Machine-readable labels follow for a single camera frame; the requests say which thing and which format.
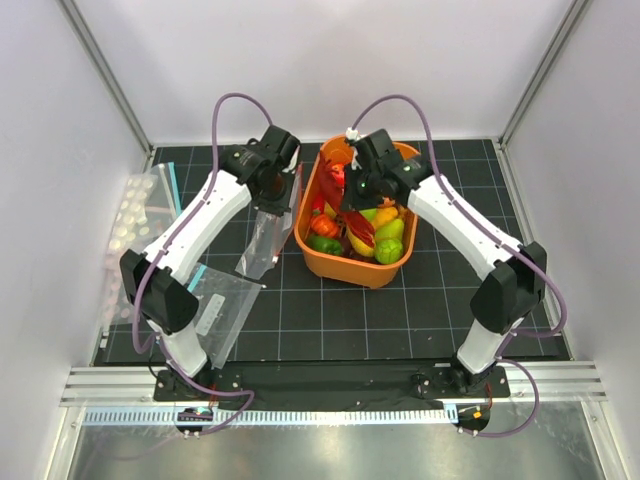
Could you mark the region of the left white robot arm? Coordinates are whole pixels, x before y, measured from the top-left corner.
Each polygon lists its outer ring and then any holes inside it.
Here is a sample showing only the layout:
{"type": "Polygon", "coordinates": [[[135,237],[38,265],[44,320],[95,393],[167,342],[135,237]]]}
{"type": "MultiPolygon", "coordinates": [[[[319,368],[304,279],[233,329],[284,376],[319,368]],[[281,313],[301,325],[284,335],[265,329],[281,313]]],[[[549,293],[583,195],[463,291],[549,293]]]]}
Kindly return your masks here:
{"type": "Polygon", "coordinates": [[[300,141],[271,125],[259,139],[216,153],[203,187],[178,218],[140,253],[119,260],[136,320],[145,319],[179,374],[176,386],[190,400],[208,395],[213,365],[201,346],[194,318],[199,302],[187,281],[201,255],[226,224],[253,204],[276,216],[290,210],[300,141]]]}

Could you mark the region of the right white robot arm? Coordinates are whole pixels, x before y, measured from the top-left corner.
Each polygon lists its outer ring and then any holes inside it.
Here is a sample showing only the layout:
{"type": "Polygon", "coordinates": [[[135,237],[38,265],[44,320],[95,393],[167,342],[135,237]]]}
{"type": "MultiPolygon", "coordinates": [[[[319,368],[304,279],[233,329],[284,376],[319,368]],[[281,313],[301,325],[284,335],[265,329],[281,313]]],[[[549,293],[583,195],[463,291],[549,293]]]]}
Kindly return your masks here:
{"type": "Polygon", "coordinates": [[[344,169],[342,205],[364,210],[390,199],[434,227],[463,255],[480,285],[470,301],[473,322],[449,370],[463,396],[482,390],[505,341],[544,297],[541,276],[547,254],[536,242],[523,245],[466,202],[424,155],[404,158],[384,129],[362,135],[349,128],[353,157],[344,169]]]}

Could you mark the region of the orange zip clear bag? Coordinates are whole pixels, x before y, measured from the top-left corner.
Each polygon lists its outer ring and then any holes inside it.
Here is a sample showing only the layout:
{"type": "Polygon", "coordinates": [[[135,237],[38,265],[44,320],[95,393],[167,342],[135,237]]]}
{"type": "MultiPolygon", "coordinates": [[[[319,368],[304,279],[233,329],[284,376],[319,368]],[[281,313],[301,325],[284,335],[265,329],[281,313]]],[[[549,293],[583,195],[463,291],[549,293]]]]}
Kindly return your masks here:
{"type": "Polygon", "coordinates": [[[302,167],[298,166],[292,174],[292,188],[286,196],[288,210],[281,216],[257,211],[251,239],[235,267],[236,273],[252,280],[260,280],[276,266],[293,231],[301,202],[302,167]]]}

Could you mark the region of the red toy lobster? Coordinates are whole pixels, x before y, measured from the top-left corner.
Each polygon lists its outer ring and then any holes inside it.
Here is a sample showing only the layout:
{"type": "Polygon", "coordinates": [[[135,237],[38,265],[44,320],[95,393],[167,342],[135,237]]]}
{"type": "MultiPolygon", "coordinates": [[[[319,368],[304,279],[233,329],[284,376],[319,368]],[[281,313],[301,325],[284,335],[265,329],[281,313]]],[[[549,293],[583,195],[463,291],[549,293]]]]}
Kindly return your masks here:
{"type": "Polygon", "coordinates": [[[340,215],[349,231],[368,247],[374,247],[374,227],[352,205],[351,198],[346,195],[347,189],[341,187],[332,174],[332,164],[324,155],[319,154],[319,166],[316,174],[320,191],[325,201],[340,215]]]}

